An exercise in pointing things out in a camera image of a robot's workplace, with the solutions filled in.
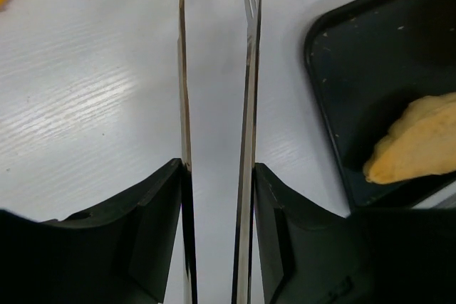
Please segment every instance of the metal utensil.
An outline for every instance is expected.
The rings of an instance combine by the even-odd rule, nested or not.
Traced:
[[[237,194],[232,304],[250,303],[253,234],[253,169],[257,134],[257,93],[261,0],[244,0],[247,15],[247,63]]]
[[[195,218],[193,209],[192,149],[190,145],[190,108],[187,89],[187,47],[185,39],[185,0],[179,0],[180,127],[182,144],[182,230],[184,236],[184,303],[197,304],[197,264],[195,250]]]

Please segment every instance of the baking pan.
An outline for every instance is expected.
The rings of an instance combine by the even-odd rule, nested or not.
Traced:
[[[411,206],[456,179],[376,185],[362,172],[408,103],[456,91],[456,0],[357,0],[318,19],[304,45],[352,209]]]

